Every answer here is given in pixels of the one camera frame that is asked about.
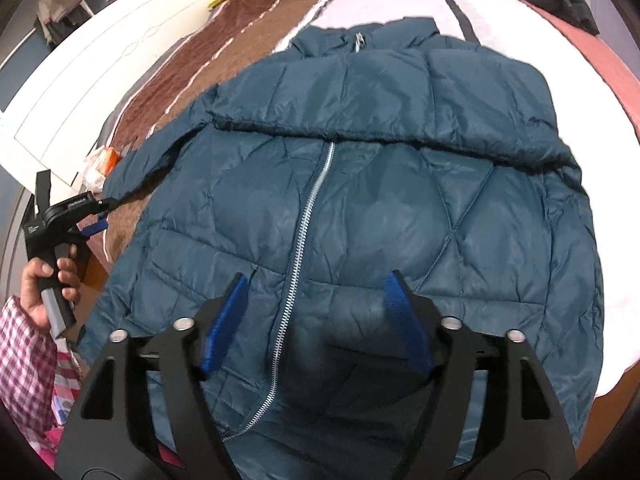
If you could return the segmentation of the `plaid pink sleeve forearm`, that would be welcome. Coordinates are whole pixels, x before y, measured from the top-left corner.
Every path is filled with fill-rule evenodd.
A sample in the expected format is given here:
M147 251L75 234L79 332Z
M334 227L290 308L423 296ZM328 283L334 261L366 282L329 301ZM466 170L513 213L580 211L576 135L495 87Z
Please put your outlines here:
M55 367L51 337L10 297L1 309L1 401L18 428L44 434L53 426Z

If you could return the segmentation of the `person's left hand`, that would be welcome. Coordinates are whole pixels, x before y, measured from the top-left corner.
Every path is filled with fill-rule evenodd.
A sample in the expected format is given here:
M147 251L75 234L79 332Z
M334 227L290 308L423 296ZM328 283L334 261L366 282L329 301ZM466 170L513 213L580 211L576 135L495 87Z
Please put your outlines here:
M62 295L73 304L80 300L80 278L75 262L76 256L77 247L70 245L68 255L58 258L58 279L64 285ZM38 280L40 278L50 278L52 275L52 266L40 258L30 259L22 273L21 307L41 333L47 333L50 330L50 323L46 306L41 298Z

